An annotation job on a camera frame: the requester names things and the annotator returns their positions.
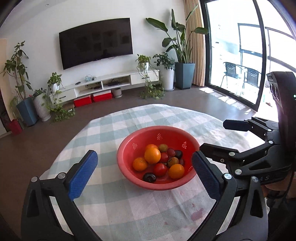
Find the large orange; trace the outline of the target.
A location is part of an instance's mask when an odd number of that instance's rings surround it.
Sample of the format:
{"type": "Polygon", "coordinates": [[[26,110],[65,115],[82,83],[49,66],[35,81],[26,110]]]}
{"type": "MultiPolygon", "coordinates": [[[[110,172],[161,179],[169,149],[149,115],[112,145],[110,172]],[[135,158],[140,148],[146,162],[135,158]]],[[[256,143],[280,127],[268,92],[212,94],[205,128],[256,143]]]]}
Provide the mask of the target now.
{"type": "Polygon", "coordinates": [[[149,148],[144,153],[144,159],[150,164],[156,164],[161,159],[161,153],[157,148],[149,148]]]}
{"type": "Polygon", "coordinates": [[[172,179],[180,179],[185,173],[184,167],[181,164],[174,164],[169,168],[168,175],[172,179]]]}

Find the brown kiwi fruit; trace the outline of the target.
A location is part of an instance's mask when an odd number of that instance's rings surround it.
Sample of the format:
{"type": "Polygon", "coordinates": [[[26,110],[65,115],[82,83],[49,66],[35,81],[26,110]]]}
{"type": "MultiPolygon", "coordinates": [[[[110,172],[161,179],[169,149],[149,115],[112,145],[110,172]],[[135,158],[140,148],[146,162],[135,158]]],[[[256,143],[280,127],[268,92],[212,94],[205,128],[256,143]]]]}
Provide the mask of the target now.
{"type": "Polygon", "coordinates": [[[170,168],[174,164],[178,164],[178,163],[179,163],[179,159],[177,157],[171,157],[167,162],[167,166],[170,168]]]}

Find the round red tomato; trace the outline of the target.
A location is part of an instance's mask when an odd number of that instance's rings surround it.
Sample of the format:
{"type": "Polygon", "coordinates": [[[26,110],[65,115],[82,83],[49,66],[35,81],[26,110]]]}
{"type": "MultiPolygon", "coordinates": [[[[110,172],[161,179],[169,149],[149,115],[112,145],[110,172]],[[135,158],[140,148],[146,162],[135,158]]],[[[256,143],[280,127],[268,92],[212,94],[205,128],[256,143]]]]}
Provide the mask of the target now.
{"type": "Polygon", "coordinates": [[[165,176],[167,171],[168,171],[168,168],[164,163],[157,163],[153,167],[153,174],[155,174],[156,177],[165,176]]]}

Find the small orange tangerine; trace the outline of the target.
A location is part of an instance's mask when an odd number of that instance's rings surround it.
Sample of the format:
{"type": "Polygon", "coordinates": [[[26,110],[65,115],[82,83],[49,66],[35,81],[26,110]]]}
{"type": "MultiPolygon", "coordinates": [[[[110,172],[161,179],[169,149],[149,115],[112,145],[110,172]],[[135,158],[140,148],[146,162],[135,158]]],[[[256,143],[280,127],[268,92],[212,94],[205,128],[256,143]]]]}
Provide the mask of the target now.
{"type": "Polygon", "coordinates": [[[132,163],[133,169],[138,172],[144,171],[148,166],[148,162],[142,157],[134,159],[132,163]]]}

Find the dark purple plum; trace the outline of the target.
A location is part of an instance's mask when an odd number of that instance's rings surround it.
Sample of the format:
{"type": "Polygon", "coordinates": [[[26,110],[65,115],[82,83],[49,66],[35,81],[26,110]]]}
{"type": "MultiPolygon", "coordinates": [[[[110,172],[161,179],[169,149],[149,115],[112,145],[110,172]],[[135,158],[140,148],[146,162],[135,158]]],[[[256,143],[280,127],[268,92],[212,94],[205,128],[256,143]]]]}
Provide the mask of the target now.
{"type": "Polygon", "coordinates": [[[147,172],[143,175],[142,180],[147,182],[147,183],[154,183],[156,182],[156,175],[152,172],[147,172]]]}

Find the dark plum in bowl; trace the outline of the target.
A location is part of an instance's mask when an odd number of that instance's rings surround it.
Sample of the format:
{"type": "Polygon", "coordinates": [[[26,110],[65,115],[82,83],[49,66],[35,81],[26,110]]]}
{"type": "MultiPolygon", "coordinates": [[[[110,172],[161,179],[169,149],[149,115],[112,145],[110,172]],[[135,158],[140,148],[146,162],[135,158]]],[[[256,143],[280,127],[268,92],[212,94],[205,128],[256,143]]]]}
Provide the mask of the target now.
{"type": "Polygon", "coordinates": [[[181,150],[175,150],[175,157],[178,159],[182,159],[183,152],[181,150]]]}

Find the balcony chair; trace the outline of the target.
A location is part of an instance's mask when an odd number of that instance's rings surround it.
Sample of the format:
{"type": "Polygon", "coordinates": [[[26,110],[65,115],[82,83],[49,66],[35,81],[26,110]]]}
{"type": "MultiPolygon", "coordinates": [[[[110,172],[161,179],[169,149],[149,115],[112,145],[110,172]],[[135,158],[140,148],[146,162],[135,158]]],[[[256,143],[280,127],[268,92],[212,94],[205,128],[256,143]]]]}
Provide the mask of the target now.
{"type": "Polygon", "coordinates": [[[254,86],[256,88],[260,87],[259,76],[261,75],[261,73],[249,67],[244,67],[243,70],[244,70],[244,78],[243,78],[241,94],[244,94],[244,89],[246,84],[250,84],[251,86],[254,86]]]}
{"type": "Polygon", "coordinates": [[[229,92],[238,92],[238,85],[241,83],[243,68],[239,64],[223,62],[225,66],[224,75],[221,80],[220,88],[229,92]]]}

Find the red tomato in bowl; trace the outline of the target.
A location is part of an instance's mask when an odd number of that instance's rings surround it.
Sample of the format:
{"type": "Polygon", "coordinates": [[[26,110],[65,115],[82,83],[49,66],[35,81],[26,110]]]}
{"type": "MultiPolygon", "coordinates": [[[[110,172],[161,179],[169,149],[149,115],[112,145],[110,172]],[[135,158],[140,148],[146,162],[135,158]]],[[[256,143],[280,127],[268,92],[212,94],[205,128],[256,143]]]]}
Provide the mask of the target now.
{"type": "Polygon", "coordinates": [[[167,163],[169,159],[170,159],[169,155],[166,152],[162,152],[159,162],[160,163],[167,163]]]}

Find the red plastic colander bowl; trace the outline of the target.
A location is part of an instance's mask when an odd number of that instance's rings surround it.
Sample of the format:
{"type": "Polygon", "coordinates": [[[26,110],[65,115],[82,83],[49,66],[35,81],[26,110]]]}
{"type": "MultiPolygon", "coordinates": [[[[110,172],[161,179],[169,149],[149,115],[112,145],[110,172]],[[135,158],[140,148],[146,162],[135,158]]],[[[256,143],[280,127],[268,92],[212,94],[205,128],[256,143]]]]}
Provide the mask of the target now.
{"type": "Polygon", "coordinates": [[[196,176],[192,166],[192,155],[199,150],[198,141],[188,132],[172,126],[150,126],[137,130],[127,136],[117,151],[117,164],[123,176],[134,185],[148,190],[170,190],[180,187],[196,176]],[[132,167],[133,160],[144,156],[145,148],[149,144],[166,144],[183,153],[185,173],[182,178],[173,180],[168,175],[158,178],[154,183],[145,182],[142,178],[145,173],[152,172],[149,167],[142,172],[132,167]]]}

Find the greenish brown fruit in bowl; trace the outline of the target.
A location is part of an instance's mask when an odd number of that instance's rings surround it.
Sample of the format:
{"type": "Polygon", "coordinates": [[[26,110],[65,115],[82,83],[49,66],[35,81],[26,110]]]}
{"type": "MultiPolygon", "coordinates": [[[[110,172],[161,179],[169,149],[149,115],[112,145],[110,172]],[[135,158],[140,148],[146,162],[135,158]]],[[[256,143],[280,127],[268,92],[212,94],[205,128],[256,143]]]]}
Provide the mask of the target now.
{"type": "Polygon", "coordinates": [[[166,152],[167,150],[168,150],[168,145],[166,145],[166,144],[160,144],[159,146],[158,146],[158,149],[159,149],[159,151],[161,152],[161,153],[163,153],[163,152],[166,152]]]}

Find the ivy plant on console left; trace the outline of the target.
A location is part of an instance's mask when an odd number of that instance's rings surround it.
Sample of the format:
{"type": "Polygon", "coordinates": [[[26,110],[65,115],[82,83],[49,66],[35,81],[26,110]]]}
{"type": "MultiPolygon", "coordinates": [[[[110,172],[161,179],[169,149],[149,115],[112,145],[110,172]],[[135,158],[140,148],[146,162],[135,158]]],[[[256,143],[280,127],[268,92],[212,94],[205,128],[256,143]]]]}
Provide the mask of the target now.
{"type": "Polygon", "coordinates": [[[48,109],[50,114],[53,114],[52,122],[60,122],[69,120],[71,117],[75,115],[75,109],[65,109],[62,105],[62,100],[59,99],[58,95],[62,92],[60,91],[60,87],[62,85],[61,74],[53,72],[51,77],[49,78],[47,85],[47,94],[44,97],[45,107],[48,109]]]}

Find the tangerine in bowl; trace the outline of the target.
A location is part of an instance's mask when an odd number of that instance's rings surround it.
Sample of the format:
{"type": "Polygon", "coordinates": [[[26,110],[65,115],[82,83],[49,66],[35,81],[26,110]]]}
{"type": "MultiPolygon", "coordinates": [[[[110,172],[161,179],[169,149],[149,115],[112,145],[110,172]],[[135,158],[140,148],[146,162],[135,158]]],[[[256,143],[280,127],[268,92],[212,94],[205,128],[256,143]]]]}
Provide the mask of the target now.
{"type": "Polygon", "coordinates": [[[154,145],[154,144],[148,144],[146,147],[145,147],[145,150],[148,150],[150,148],[156,148],[158,149],[158,146],[157,145],[154,145]]]}

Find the left red storage box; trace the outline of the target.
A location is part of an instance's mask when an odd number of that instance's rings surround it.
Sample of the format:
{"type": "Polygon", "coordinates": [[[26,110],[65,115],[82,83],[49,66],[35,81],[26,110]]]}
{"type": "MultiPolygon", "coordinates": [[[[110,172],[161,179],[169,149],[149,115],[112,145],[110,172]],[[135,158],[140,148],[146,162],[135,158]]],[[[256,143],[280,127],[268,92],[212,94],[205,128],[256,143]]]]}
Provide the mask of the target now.
{"type": "Polygon", "coordinates": [[[81,106],[92,104],[92,98],[91,98],[91,95],[87,95],[87,96],[74,99],[73,102],[74,102],[74,106],[78,108],[81,106]]]}

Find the red storage box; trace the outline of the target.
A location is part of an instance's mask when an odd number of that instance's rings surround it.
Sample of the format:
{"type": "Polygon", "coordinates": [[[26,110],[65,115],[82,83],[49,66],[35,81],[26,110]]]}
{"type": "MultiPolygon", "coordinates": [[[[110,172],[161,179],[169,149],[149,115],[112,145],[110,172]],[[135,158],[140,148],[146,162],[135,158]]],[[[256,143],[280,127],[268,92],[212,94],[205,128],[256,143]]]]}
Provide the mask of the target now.
{"type": "Polygon", "coordinates": [[[74,99],[73,102],[74,102],[74,106],[78,108],[81,106],[92,104],[92,98],[91,98],[91,95],[87,95],[87,96],[74,99]]]}
{"type": "Polygon", "coordinates": [[[112,97],[113,97],[113,95],[111,93],[111,90],[106,90],[106,91],[94,93],[92,95],[92,100],[93,100],[93,102],[100,102],[100,101],[112,99],[112,97]]]}

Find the red bin on floor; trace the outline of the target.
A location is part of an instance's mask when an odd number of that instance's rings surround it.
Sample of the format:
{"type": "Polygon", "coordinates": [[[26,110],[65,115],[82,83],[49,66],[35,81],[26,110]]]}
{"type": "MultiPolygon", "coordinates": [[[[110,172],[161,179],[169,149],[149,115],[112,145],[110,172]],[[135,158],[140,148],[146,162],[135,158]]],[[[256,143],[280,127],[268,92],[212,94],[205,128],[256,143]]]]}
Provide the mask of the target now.
{"type": "Polygon", "coordinates": [[[19,135],[23,132],[23,129],[17,119],[13,119],[12,121],[10,121],[9,129],[14,136],[19,135]]]}

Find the plant ribbed white pot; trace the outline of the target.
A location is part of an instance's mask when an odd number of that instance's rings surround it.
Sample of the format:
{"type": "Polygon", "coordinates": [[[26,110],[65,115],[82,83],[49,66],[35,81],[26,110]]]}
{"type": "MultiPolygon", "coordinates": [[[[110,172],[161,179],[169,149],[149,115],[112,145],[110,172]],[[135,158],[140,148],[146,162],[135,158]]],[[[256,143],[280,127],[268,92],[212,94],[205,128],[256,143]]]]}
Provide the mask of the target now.
{"type": "Polygon", "coordinates": [[[48,121],[51,117],[47,108],[47,91],[43,88],[37,89],[33,94],[33,104],[41,121],[48,121]]]}

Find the right red storage box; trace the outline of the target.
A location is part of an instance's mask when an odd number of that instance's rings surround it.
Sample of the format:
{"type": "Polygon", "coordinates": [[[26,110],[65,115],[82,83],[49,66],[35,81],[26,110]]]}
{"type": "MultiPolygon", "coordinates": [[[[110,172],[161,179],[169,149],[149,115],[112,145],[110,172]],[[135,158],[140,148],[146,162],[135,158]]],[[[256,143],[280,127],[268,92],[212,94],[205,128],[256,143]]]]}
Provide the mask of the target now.
{"type": "Polygon", "coordinates": [[[113,97],[113,95],[111,93],[111,90],[106,90],[106,91],[94,93],[92,95],[92,100],[93,100],[93,102],[100,102],[100,101],[112,99],[112,97],[113,97]]]}

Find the small grey pot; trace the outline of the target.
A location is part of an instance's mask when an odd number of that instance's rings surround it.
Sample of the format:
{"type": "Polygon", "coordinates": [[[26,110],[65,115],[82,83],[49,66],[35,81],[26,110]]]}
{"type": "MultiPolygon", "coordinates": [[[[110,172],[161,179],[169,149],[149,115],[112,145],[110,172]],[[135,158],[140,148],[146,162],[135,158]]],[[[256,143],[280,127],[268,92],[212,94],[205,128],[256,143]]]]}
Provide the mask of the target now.
{"type": "Polygon", "coordinates": [[[112,92],[114,98],[122,97],[121,88],[114,88],[114,89],[111,90],[111,92],[112,92]]]}

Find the trailing plant on console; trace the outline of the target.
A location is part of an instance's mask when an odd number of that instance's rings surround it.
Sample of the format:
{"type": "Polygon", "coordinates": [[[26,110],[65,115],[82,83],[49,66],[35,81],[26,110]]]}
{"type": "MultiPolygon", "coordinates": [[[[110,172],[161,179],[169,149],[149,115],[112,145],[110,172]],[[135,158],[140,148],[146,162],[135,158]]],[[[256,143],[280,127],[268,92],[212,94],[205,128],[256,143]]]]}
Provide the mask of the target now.
{"type": "Polygon", "coordinates": [[[164,97],[164,88],[159,79],[159,74],[157,68],[152,65],[151,57],[137,54],[137,71],[144,82],[144,90],[141,92],[140,97],[143,99],[153,98],[153,99],[162,99],[164,97]],[[149,71],[152,71],[156,80],[152,80],[149,76],[149,71]]]}

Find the bushy plant white pot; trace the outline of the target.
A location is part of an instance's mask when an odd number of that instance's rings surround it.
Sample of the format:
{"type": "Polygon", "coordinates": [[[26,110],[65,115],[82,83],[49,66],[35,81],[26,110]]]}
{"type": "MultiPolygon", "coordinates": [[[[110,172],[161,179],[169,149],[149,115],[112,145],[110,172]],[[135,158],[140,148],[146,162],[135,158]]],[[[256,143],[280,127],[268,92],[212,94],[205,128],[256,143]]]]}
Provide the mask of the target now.
{"type": "Polygon", "coordinates": [[[175,60],[170,58],[167,52],[154,54],[156,66],[160,70],[162,87],[165,91],[174,90],[175,60]]]}

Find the tall plant blue pot right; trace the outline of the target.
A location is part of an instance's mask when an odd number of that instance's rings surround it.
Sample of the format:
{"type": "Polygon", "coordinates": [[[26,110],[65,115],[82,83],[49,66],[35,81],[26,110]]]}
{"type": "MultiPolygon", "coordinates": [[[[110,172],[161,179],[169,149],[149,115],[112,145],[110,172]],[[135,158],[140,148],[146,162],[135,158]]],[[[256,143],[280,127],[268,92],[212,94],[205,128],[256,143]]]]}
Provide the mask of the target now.
{"type": "Polygon", "coordinates": [[[146,18],[145,20],[156,29],[166,33],[167,37],[162,41],[162,47],[166,48],[166,52],[168,53],[169,51],[174,50],[176,53],[176,87],[178,89],[191,88],[195,72],[195,64],[190,62],[193,51],[190,38],[192,34],[206,35],[209,32],[208,29],[196,27],[195,29],[190,30],[187,24],[183,25],[176,21],[173,10],[171,11],[171,27],[176,32],[175,37],[169,35],[169,30],[165,23],[153,18],[146,18]]]}

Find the white tv console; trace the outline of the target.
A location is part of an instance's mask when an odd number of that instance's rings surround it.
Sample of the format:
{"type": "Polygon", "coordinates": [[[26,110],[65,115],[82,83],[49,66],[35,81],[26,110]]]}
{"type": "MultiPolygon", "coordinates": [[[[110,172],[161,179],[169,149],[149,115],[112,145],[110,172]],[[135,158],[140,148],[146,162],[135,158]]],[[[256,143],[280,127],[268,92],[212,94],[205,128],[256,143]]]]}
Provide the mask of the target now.
{"type": "MultiPolygon", "coordinates": [[[[152,71],[149,71],[149,76],[152,80],[156,80],[152,71]]],[[[68,86],[61,86],[61,94],[58,95],[62,100],[62,104],[72,101],[74,99],[98,93],[101,91],[112,90],[114,88],[132,88],[137,85],[144,84],[144,80],[138,74],[138,71],[119,72],[104,76],[96,77],[95,80],[85,81],[81,80],[76,84],[68,86]]]]}

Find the beige curtain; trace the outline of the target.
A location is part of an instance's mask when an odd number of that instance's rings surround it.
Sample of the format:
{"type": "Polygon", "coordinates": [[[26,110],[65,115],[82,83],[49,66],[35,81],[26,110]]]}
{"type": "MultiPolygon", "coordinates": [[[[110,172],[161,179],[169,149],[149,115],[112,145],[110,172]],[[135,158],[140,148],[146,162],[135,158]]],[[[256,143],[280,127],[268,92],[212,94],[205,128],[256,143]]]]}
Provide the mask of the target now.
{"type": "MultiPolygon", "coordinates": [[[[185,17],[187,17],[190,11],[193,10],[195,6],[198,6],[191,16],[187,20],[187,36],[189,37],[190,31],[196,29],[196,27],[204,27],[204,21],[202,16],[202,11],[200,7],[200,1],[184,1],[185,17]]],[[[195,72],[193,78],[193,84],[199,87],[205,85],[205,70],[206,70],[206,56],[205,56],[205,36],[202,34],[192,33],[189,37],[192,54],[190,60],[195,63],[195,72]]]]}

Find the black wall television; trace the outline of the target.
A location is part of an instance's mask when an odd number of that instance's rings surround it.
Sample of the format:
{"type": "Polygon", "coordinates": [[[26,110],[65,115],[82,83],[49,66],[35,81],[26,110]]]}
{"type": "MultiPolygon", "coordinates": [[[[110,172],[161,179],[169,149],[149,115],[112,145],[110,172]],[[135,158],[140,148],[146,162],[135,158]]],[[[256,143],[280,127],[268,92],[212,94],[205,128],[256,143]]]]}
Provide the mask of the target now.
{"type": "Polygon", "coordinates": [[[59,33],[63,69],[101,59],[131,55],[130,18],[97,21],[59,33]]]}

